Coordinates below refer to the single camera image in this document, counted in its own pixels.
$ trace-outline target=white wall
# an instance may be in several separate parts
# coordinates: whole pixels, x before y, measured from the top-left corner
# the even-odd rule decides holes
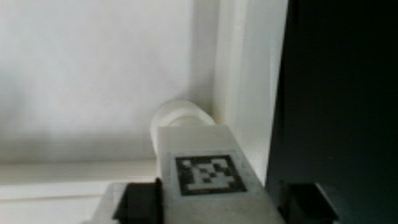
[[[264,181],[287,0],[222,0],[213,116]]]
[[[170,99],[209,110],[218,2],[0,0],[0,162],[152,156]]]

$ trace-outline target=dark panel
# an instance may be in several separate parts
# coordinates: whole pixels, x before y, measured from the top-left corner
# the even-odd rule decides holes
[[[394,223],[396,39],[392,6],[289,2],[266,189],[332,185],[355,223]]]

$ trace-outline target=black and white square pattern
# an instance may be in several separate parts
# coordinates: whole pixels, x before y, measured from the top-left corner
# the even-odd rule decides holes
[[[175,158],[181,195],[245,192],[229,155]]]

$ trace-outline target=white surface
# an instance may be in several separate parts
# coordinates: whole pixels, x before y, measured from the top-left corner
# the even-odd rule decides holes
[[[286,0],[223,0],[215,74],[215,121],[227,124],[264,181]]]
[[[101,197],[69,197],[48,200],[0,202],[3,224],[85,224]]]
[[[101,195],[117,181],[151,181],[156,160],[0,165],[0,203],[8,200]]]
[[[0,223],[87,224],[113,182],[154,178],[154,160],[0,165]]]
[[[252,187],[255,194],[248,192],[234,197],[223,194],[222,199],[216,196],[190,197],[181,200],[174,196],[174,185],[170,178],[170,157],[174,153],[184,155],[211,152],[239,152],[238,144],[225,126],[188,126],[163,127],[158,133],[159,140],[159,166],[163,180],[163,196],[165,196],[165,224],[282,224],[282,219],[273,208],[273,204],[264,193],[264,189],[255,179],[250,168],[250,176],[254,177]],[[241,163],[250,167],[241,154]],[[236,167],[239,173],[247,173],[241,167]]]
[[[152,157],[159,104],[209,109],[216,1],[0,5],[0,162]]]

